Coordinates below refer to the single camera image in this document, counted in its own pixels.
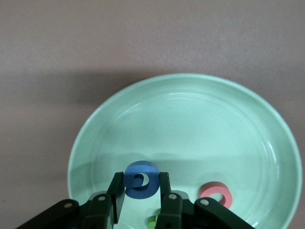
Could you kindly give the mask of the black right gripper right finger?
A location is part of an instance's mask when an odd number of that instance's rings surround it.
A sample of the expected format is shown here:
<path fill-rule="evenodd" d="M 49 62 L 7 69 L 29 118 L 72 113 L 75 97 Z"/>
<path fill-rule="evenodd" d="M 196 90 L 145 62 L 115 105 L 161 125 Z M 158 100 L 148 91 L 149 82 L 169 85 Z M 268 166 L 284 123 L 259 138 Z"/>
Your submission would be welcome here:
<path fill-rule="evenodd" d="M 200 198 L 192 203 L 171 190 L 169 173 L 160 175 L 161 211 L 157 229 L 252 229 L 252 225 L 238 217 L 212 198 Z"/>

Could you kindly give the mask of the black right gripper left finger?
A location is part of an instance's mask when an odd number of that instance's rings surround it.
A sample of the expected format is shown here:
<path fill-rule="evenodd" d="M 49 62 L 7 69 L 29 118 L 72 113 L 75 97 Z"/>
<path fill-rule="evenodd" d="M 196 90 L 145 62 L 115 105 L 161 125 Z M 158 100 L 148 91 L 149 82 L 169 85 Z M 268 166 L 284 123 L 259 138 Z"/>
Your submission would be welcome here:
<path fill-rule="evenodd" d="M 117 172 L 106 191 L 92 194 L 80 205 L 64 199 L 18 226 L 19 229 L 112 229 L 124 201 L 123 172 Z"/>

